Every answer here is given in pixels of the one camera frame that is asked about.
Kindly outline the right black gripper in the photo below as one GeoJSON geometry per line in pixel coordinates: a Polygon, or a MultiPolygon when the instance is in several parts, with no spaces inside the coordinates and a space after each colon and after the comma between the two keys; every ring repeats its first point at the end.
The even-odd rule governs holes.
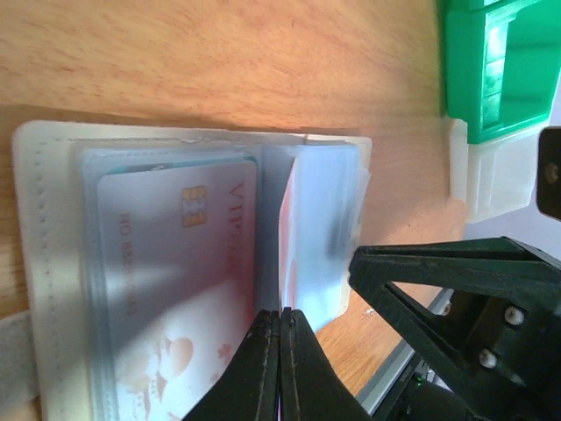
{"type": "Polygon", "coordinates": [[[476,415],[560,418],[560,263],[507,237],[361,246],[349,283],[476,415]]]}

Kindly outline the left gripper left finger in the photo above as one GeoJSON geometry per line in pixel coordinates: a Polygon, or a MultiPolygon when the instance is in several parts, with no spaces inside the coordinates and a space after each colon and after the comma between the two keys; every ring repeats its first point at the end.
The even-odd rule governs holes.
{"type": "Polygon", "coordinates": [[[276,420],[280,331],[279,313],[261,310],[222,376],[185,419],[276,420]]]}

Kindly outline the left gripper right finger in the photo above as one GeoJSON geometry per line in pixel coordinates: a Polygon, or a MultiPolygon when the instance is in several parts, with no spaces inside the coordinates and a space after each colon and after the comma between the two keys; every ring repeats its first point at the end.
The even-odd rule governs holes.
{"type": "Polygon", "coordinates": [[[372,418],[340,381],[303,312],[288,307],[280,317],[280,418],[372,418]]]}

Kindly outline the white vip card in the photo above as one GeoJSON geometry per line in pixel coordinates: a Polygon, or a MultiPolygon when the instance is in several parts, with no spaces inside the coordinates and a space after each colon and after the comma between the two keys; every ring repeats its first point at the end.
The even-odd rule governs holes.
{"type": "Polygon", "coordinates": [[[97,185],[102,420],[180,420],[253,318],[254,161],[110,174],[97,185]]]}

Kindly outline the beige card holder wallet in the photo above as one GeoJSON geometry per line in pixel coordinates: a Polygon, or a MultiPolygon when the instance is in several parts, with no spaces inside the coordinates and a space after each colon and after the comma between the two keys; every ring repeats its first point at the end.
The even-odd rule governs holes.
{"type": "Polygon", "coordinates": [[[369,180],[368,138],[36,120],[19,126],[12,146],[46,420],[102,420],[108,357],[103,292],[96,286],[102,269],[97,185],[106,175],[254,161],[253,322],[261,310],[281,319],[287,308],[279,301],[278,226],[297,158],[299,286],[297,303],[288,308],[302,311],[314,334],[346,309],[369,180]]]}

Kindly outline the red white card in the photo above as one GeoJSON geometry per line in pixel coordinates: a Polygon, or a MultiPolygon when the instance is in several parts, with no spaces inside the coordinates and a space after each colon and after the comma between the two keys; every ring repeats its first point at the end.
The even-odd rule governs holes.
{"type": "Polygon", "coordinates": [[[298,275],[298,217],[299,217],[299,160],[294,158],[279,212],[278,263],[280,307],[295,307],[299,286],[298,275]]]}

